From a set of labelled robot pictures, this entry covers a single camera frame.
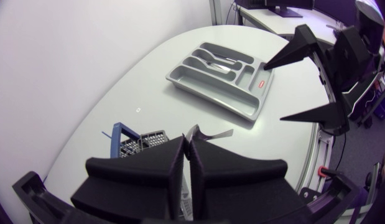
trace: white wall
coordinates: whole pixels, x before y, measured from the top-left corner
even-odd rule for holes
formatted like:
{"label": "white wall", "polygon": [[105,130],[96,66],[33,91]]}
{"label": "white wall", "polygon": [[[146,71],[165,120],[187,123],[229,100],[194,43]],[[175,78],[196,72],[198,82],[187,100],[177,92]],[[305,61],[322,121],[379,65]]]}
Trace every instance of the white wall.
{"label": "white wall", "polygon": [[12,221],[29,217],[11,185],[30,170],[43,179],[126,71],[163,41],[210,25],[208,0],[1,0],[0,202]]}

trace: red clamp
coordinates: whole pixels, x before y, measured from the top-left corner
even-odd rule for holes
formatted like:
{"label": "red clamp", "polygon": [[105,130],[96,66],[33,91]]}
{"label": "red clamp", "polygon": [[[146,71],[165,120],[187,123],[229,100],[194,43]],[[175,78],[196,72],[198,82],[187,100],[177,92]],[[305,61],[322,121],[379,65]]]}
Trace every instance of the red clamp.
{"label": "red clamp", "polygon": [[327,177],[327,175],[322,172],[322,169],[326,169],[327,170],[328,168],[326,168],[325,166],[320,166],[319,169],[318,169],[318,175],[321,176],[321,177]]}

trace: black plastic part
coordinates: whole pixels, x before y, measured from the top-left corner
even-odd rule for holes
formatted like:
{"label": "black plastic part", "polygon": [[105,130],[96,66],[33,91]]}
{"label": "black plastic part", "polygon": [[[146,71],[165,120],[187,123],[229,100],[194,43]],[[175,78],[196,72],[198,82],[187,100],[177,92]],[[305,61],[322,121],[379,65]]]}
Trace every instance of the black plastic part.
{"label": "black plastic part", "polygon": [[281,118],[281,121],[303,121],[319,123],[321,128],[330,129],[334,135],[341,135],[350,129],[344,105],[337,101],[312,110]]}
{"label": "black plastic part", "polygon": [[41,224],[110,223],[75,209],[52,195],[35,172],[27,173],[12,188],[28,209],[32,220]]}
{"label": "black plastic part", "polygon": [[194,139],[190,169],[194,220],[311,223],[309,210],[284,179],[282,160],[249,159]]}
{"label": "black plastic part", "polygon": [[366,40],[366,47],[372,54],[378,54],[383,40],[384,22],[379,13],[368,4],[356,1],[357,21],[355,27]]}
{"label": "black plastic part", "polygon": [[369,54],[364,42],[355,27],[349,27],[340,31],[340,35],[332,49],[327,52],[336,74],[330,77],[334,83],[332,86],[335,95],[341,95],[342,91],[349,90],[357,81],[365,75],[370,75],[367,67],[373,57]]}
{"label": "black plastic part", "polygon": [[315,223],[336,222],[359,193],[359,188],[343,174],[334,176],[328,190],[307,206]]}
{"label": "black plastic part", "polygon": [[264,66],[264,69],[298,62],[314,53],[319,59],[319,62],[315,63],[321,64],[324,69],[322,72],[328,80],[325,82],[321,79],[321,83],[332,88],[334,102],[281,120],[316,122],[320,123],[321,128],[331,130],[332,134],[341,135],[350,129],[342,91],[366,77],[373,57],[354,27],[342,30],[336,44],[324,49],[310,28],[301,25],[296,27],[293,39]]}
{"label": "black plastic part", "polygon": [[331,169],[326,169],[326,168],[321,168],[321,172],[329,177],[335,177],[337,175],[343,174],[340,171],[337,170],[331,170]]}
{"label": "black plastic part", "polygon": [[303,187],[299,196],[304,203],[308,204],[321,196],[321,193],[311,190],[308,187]]}
{"label": "black plastic part", "polygon": [[264,66],[264,69],[270,70],[299,62],[314,51],[313,47],[319,46],[316,43],[317,38],[307,25],[297,26],[293,39]]}
{"label": "black plastic part", "polygon": [[184,137],[127,158],[86,162],[89,177],[72,196],[87,213],[111,222],[176,220],[180,208]]}

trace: metal frame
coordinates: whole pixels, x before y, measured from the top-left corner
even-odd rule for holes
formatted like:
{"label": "metal frame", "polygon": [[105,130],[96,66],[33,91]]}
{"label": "metal frame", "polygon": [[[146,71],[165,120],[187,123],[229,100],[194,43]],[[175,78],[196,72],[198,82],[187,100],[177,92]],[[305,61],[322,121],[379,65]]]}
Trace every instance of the metal frame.
{"label": "metal frame", "polygon": [[318,169],[320,166],[329,166],[334,140],[333,136],[320,130],[318,123],[313,124],[303,172],[295,189],[298,194],[303,187],[322,191],[325,178],[318,175]]}
{"label": "metal frame", "polygon": [[221,3],[220,0],[209,0],[211,24],[223,25],[223,16],[221,14]]}

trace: wire basket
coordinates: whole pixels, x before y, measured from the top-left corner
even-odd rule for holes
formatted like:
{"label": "wire basket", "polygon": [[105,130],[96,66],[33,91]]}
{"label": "wire basket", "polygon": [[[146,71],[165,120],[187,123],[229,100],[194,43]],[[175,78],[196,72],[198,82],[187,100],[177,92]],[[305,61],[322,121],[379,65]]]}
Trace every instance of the wire basket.
{"label": "wire basket", "polygon": [[132,156],[144,149],[163,144],[168,140],[169,139],[163,130],[143,134],[137,141],[131,138],[127,139],[121,142],[118,157]]}

